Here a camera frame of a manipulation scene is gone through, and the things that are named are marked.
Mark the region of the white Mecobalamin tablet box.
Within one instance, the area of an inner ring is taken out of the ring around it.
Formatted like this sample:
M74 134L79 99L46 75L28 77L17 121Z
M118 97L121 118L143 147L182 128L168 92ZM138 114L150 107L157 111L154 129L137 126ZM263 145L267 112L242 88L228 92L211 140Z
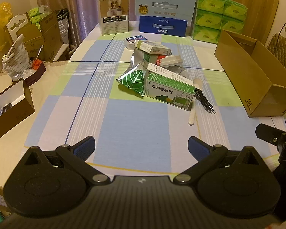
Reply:
M149 54L171 55L171 49L168 47L147 40L137 40L135 47Z

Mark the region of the red candy wrapper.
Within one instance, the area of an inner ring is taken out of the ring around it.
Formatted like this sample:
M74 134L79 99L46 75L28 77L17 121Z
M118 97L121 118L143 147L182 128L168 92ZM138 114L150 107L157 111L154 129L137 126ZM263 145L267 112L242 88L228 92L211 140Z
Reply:
M159 56L157 57L157 65L160 65L161 59L164 59L165 57L166 57L165 55L159 55Z

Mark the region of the silver green leaf pouch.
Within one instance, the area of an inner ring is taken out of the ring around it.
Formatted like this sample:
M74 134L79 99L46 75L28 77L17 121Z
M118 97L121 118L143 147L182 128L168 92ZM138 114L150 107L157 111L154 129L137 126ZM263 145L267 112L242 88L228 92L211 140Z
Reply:
M124 74L120 75L116 80L143 97L145 95L146 68L144 62L134 65L133 67L128 67Z

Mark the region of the large open cardboard box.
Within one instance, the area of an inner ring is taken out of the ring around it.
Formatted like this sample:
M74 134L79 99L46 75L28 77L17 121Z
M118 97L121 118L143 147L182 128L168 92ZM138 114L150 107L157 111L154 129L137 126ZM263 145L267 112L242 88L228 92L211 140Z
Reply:
M260 41L221 31L214 55L249 117L286 113L286 69Z

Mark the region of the white humidifier product box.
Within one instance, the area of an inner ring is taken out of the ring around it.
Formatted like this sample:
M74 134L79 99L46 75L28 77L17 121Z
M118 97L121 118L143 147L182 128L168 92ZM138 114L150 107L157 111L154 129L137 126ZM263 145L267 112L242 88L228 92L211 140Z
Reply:
M129 0L98 0L102 35L129 31Z

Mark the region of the dark blue milk carton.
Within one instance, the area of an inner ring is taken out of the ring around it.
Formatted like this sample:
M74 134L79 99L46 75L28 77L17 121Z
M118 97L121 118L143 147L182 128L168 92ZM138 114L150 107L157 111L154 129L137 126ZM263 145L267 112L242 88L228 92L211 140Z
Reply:
M186 29L186 20L144 15L139 17L139 31L142 33L185 37Z

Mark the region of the brown open side box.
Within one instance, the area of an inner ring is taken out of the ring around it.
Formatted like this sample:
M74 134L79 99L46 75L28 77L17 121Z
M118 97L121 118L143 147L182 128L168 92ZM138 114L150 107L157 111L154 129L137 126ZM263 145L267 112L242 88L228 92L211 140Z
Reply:
M31 91L20 79L0 93L0 138L35 112Z

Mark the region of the white wall plug adapter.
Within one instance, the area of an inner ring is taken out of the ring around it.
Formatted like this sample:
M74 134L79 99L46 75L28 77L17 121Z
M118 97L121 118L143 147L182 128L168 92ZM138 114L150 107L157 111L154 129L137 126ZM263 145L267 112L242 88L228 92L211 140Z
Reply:
M164 59L161 59L160 67L162 68L167 68L170 66L175 66L175 65L182 65L183 64L183 59L181 58L180 55L170 55L166 56Z

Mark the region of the blue floss pick box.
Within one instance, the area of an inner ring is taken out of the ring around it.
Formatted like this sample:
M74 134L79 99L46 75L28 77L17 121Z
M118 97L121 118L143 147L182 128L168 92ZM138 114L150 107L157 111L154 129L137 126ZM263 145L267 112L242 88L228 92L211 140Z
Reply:
M128 50L134 50L135 48L135 43L137 40L142 40L142 41L146 41L147 38L144 37L143 35L137 35L137 36L131 36L129 38L125 38L124 39L124 46L128 49Z

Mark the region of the green white medicine box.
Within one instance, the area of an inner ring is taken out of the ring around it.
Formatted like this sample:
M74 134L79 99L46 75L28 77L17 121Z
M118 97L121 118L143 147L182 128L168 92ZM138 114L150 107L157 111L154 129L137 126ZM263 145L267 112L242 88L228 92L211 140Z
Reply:
M195 93L193 81L150 63L145 73L145 95L189 110Z

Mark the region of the bagged metal hook rack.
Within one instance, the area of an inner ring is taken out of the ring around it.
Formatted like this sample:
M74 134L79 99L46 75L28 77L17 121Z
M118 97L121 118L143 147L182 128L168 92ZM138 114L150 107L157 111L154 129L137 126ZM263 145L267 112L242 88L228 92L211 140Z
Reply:
M190 79L190 76L189 76L187 69L182 67L182 66L175 65L175 66L167 67L167 69L178 74L178 75L180 75L180 76L183 76L184 78Z

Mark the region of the white plastic spoon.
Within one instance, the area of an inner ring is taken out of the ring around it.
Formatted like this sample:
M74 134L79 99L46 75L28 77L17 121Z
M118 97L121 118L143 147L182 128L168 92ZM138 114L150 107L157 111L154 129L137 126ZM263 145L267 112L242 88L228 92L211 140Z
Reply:
M194 78L193 80L193 85L195 87L195 91L198 91L201 86L202 86L202 81L199 78ZM189 120L188 120L188 124L190 126L194 125L195 123L195 104L196 104L196 97L194 96L192 99L192 107L190 110L190 115L189 115Z

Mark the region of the light blue milk carton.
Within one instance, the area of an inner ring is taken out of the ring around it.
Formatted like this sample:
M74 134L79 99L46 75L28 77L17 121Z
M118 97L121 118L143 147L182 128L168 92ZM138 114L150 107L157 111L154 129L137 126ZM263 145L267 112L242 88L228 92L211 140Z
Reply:
M135 14L192 21L195 4L196 0L135 0Z

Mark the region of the quilted beige chair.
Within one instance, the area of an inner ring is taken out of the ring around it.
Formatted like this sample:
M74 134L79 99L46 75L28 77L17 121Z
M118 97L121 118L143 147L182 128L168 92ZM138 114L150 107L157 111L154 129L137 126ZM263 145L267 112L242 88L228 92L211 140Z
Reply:
M267 45L267 49L286 69L286 38L281 35L274 34Z

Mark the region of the crumpled silver plastic bag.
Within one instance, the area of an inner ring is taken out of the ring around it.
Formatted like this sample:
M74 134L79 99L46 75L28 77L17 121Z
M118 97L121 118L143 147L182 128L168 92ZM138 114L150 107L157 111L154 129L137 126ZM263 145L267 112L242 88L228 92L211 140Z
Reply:
M24 45L24 38L24 35L20 34L2 59L3 70L12 81L18 81L25 77L31 69L31 61Z

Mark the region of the green tissue pack stack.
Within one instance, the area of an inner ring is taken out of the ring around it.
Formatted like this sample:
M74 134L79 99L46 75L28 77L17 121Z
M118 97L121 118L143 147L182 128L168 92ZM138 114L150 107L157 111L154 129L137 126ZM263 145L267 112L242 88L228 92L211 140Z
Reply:
M242 33L247 11L233 0L196 0L191 37L217 44L222 30Z

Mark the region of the brown cardboard boxes stack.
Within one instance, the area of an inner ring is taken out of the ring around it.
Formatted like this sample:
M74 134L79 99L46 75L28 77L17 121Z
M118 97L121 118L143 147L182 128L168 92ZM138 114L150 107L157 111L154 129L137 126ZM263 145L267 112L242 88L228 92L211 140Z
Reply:
M20 36L24 35L24 46L30 58L36 57L40 52L41 60L52 62L63 45L57 16L54 12L41 19L37 27L28 21L27 14L13 17L4 27L8 33L11 44Z

